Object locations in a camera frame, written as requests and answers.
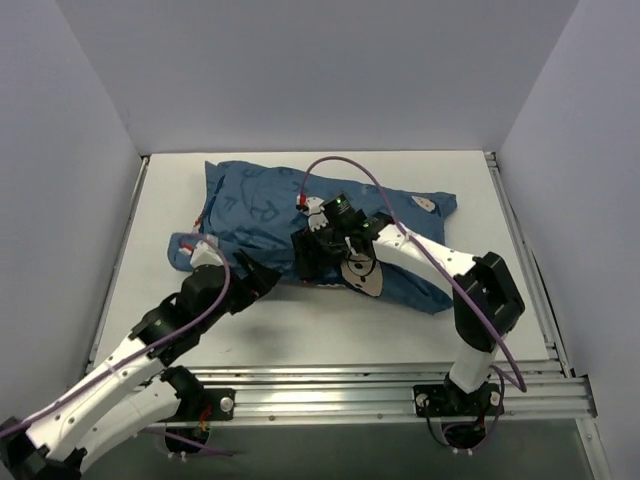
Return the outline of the blue cartoon print pillowcase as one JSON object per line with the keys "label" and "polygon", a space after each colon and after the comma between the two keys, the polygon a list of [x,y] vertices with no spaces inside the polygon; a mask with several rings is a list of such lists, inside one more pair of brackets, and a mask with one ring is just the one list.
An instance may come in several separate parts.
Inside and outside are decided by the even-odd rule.
{"label": "blue cartoon print pillowcase", "polygon": [[[291,236],[305,227],[306,216],[295,208],[299,192],[322,200],[345,194],[351,204],[373,215],[395,212],[404,225],[433,241],[445,241],[445,221],[457,208],[454,194],[421,193],[385,188],[357,181],[305,175],[289,167],[264,167],[245,161],[204,165],[206,198],[195,229],[213,238],[225,257],[245,250],[252,258],[299,282],[294,269]],[[437,314],[449,309],[449,295],[432,283],[364,256],[351,257],[315,282],[344,286],[358,294]]]}

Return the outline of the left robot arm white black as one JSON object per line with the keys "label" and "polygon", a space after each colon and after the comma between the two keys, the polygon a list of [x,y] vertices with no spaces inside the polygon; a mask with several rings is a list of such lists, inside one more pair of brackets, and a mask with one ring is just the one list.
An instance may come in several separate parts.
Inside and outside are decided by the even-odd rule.
{"label": "left robot arm white black", "polygon": [[194,417],[202,384],[176,360],[199,344],[221,317],[268,294],[279,272],[244,251],[243,269],[203,264],[179,291],[147,312],[116,349],[68,394],[33,418],[7,419],[1,462],[15,479],[78,479],[100,457],[146,427]]}

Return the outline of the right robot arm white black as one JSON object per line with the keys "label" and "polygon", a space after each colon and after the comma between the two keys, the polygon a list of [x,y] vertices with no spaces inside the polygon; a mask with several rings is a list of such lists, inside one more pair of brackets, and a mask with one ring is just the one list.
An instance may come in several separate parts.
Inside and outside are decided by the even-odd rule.
{"label": "right robot arm white black", "polygon": [[398,267],[430,283],[443,279],[451,287],[461,347],[448,373],[444,400],[459,413],[475,406],[497,352],[506,348],[504,339],[525,310],[504,259],[494,252],[477,256],[451,249],[383,212],[368,216],[345,195],[324,201],[300,194],[296,208],[307,218],[306,226],[291,236],[302,280],[316,281],[364,256],[376,266]]}

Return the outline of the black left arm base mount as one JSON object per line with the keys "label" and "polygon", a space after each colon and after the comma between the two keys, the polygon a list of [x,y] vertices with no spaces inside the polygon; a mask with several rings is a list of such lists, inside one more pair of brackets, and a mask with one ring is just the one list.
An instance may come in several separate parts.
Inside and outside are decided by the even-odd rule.
{"label": "black left arm base mount", "polygon": [[234,418],[236,391],[232,388],[205,389],[199,400],[198,420],[230,421]]}

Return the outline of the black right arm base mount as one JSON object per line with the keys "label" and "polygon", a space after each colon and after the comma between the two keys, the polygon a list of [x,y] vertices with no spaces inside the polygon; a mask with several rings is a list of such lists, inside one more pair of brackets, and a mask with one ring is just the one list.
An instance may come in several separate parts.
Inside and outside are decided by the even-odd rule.
{"label": "black right arm base mount", "polygon": [[472,393],[452,383],[414,385],[412,391],[419,417],[484,417],[504,412],[499,387],[492,383],[485,382]]}

